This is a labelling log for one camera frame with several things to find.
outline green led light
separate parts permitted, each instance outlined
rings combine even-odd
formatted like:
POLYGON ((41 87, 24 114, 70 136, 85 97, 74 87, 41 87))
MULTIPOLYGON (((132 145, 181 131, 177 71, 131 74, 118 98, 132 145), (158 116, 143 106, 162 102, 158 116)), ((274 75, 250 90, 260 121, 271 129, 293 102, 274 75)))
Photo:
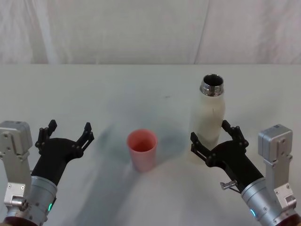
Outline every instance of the green led light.
POLYGON ((52 208, 52 203, 49 204, 49 206, 48 206, 48 212, 51 211, 51 208, 52 208))

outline bottle opening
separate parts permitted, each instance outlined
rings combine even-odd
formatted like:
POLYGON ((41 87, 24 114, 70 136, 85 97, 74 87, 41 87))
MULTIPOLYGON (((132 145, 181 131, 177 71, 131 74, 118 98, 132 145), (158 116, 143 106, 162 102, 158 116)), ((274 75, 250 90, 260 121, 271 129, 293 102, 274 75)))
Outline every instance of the bottle opening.
POLYGON ((210 97, 217 97, 224 92, 224 80, 217 74, 206 75, 200 86, 200 90, 203 94, 210 97))
POLYGON ((204 82, 209 86, 220 86, 223 84, 223 79, 217 74, 208 74, 204 77, 204 82))

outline silver cylinder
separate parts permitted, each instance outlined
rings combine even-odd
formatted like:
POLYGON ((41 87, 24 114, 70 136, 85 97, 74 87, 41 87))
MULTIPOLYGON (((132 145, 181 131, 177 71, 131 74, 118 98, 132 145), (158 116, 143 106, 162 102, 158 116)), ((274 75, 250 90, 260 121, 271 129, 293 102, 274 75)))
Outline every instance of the silver cylinder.
POLYGON ((199 89, 206 96, 217 97, 224 92, 224 80, 217 74, 208 74, 203 78, 199 89))
POLYGON ((8 217, 20 217, 27 219, 38 226, 47 221, 47 215, 55 199, 57 187, 50 180, 32 176, 32 184, 29 195, 26 197, 29 207, 20 211, 16 207, 8 210, 8 217))
POLYGON ((242 199, 249 207, 254 218, 262 226, 274 226, 295 214, 293 209, 283 211, 273 202, 265 184, 265 178, 260 178, 249 184, 241 193, 242 199))

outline white backdrop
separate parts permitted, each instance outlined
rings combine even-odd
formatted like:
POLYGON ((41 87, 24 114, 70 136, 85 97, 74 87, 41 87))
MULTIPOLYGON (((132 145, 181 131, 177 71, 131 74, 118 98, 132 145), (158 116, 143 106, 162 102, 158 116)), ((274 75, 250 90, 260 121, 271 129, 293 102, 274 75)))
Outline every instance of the white backdrop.
POLYGON ((299 0, 0 0, 0 63, 301 62, 299 0))

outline cup rim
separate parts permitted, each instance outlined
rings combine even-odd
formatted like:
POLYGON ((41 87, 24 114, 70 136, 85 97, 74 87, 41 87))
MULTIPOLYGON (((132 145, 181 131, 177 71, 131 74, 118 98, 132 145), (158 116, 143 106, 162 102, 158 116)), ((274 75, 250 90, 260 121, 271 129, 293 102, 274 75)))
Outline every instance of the cup rim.
POLYGON ((130 132, 129 135, 127 136, 127 146, 128 146, 128 148, 130 149, 130 151, 132 151, 132 152, 134 152, 134 153, 143 154, 143 153, 147 153, 147 152, 153 151, 153 149, 154 149, 155 147, 157 147, 157 145, 158 145, 158 138, 157 138, 156 134, 155 134, 153 131, 151 131, 150 129, 145 129, 145 128, 135 129, 135 130, 133 130, 132 132, 130 132), (147 151, 145 151, 145 152, 135 151, 135 150, 133 150, 133 149, 129 146, 129 144, 128 144, 128 139, 129 139, 129 137, 130 137, 134 132, 137 132, 137 131, 140 131, 140 130, 147 131, 147 132, 149 132, 150 134, 152 134, 153 137, 155 138, 155 142, 156 142, 155 145, 154 145, 150 150, 147 150, 147 151))

